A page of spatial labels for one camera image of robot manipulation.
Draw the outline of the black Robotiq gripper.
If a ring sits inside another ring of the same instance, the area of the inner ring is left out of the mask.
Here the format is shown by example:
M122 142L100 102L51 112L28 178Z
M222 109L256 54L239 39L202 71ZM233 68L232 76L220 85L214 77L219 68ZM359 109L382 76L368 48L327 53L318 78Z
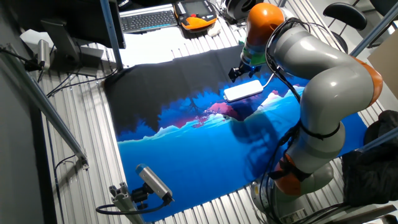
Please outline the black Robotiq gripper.
M240 77L241 75L248 74L249 78L252 78L257 72L261 70L262 66L251 66L247 65L244 62L240 62L238 68L231 68L228 73L230 80L234 83L236 78Z

